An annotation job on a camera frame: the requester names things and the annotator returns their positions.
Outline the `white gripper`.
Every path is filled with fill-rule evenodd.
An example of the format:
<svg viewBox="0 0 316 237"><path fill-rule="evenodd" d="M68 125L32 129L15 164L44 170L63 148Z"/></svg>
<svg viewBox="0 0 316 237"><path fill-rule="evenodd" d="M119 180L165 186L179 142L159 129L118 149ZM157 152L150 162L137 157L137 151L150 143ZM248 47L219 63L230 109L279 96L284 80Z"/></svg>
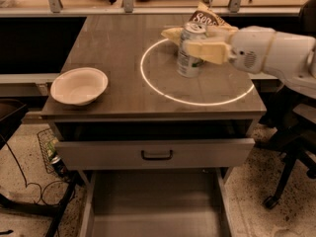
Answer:
<svg viewBox="0 0 316 237"><path fill-rule="evenodd" d="M240 30L231 26L207 26L206 39L187 39L183 42L183 49L189 56L214 64L223 64L229 57L236 69L258 74L263 70L275 33L271 28L256 26Z"/></svg>

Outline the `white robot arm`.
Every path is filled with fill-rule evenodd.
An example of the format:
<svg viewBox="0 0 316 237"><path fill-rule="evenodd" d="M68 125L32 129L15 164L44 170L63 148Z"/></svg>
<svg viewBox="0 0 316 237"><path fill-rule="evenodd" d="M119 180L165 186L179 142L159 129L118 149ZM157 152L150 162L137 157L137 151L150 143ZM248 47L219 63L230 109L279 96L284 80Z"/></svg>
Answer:
<svg viewBox="0 0 316 237"><path fill-rule="evenodd" d="M208 29L206 39L185 40L185 52L214 64L229 62L240 71L268 74L287 88L316 98L316 39L251 26L237 31Z"/></svg>

